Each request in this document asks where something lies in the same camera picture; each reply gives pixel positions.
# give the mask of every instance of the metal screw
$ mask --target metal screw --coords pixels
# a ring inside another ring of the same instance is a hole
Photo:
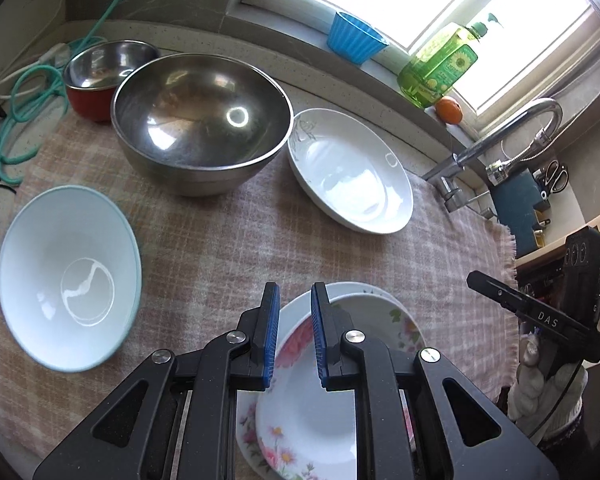
[[[151,354],[151,361],[157,365],[168,363],[171,360],[171,352],[168,350],[156,350]]]
[[[226,335],[226,340],[232,345],[241,343],[245,339],[247,339],[247,336],[244,335],[244,332],[240,332],[239,330],[231,330],[231,332]]]
[[[440,352],[438,352],[435,348],[425,348],[420,352],[420,357],[422,357],[427,363],[436,363],[440,361]]]
[[[360,330],[349,330],[344,337],[350,343],[362,343],[365,340],[365,335]]]

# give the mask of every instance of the metal mixing bowl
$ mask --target metal mixing bowl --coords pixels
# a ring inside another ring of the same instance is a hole
[[[258,173],[285,145],[293,116],[285,92],[264,72],[206,54],[155,59],[111,103],[129,163],[187,196],[224,193]]]
[[[142,41],[100,43],[75,56],[64,69],[66,96],[78,115],[91,121],[109,121],[116,87],[136,68],[160,57],[160,51]]]

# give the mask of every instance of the orange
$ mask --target orange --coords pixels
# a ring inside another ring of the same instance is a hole
[[[462,108],[452,97],[444,96],[434,106],[436,114],[446,124],[460,124],[462,121]]]

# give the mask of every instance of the white deep plate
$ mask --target white deep plate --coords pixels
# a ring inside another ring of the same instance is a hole
[[[373,285],[358,282],[338,282],[327,285],[327,293],[330,299],[338,300],[349,294],[378,294],[397,300],[388,292]],[[293,301],[286,304],[280,310],[280,320],[278,322],[278,339],[276,352],[279,352],[283,343],[296,330],[296,328],[311,315],[311,292],[305,292]],[[273,470],[267,460],[264,458],[258,437],[256,434],[256,403],[257,392],[238,392],[235,436],[238,447],[242,452],[247,463],[251,468],[265,480],[280,480],[280,475]]]
[[[0,306],[27,354],[61,372],[93,368],[124,341],[138,310],[141,266],[120,209],[83,186],[39,194],[0,249]]]
[[[349,294],[333,303],[351,314],[357,328],[382,337],[391,348],[415,352],[424,346],[404,307],[388,295]],[[402,401],[411,437],[404,397]],[[260,449],[282,478],[355,478],[354,394],[321,387],[310,318],[283,342],[271,386],[258,398],[255,417]]]
[[[347,114],[311,108],[294,118],[288,159],[315,205],[355,231],[389,234],[413,213],[413,193],[394,152]]]

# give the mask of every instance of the pink plaid tablecloth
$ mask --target pink plaid tablecloth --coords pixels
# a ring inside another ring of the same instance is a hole
[[[264,283],[280,284],[283,304],[311,284],[359,281],[384,288],[488,397],[514,379],[515,317],[475,292],[474,269],[514,282],[514,242],[506,227],[468,208],[449,215],[436,191],[410,176],[411,221],[387,236],[353,232],[301,190],[285,155],[223,196],[171,196],[139,177],[110,126],[74,114],[48,135],[19,188],[13,215],[40,192],[83,184],[109,196],[138,239],[142,299],[116,354],[78,374],[30,359],[0,310],[0,430],[47,455],[133,368],[157,348],[181,353],[235,327],[257,306]],[[238,478],[255,478],[238,460]]]

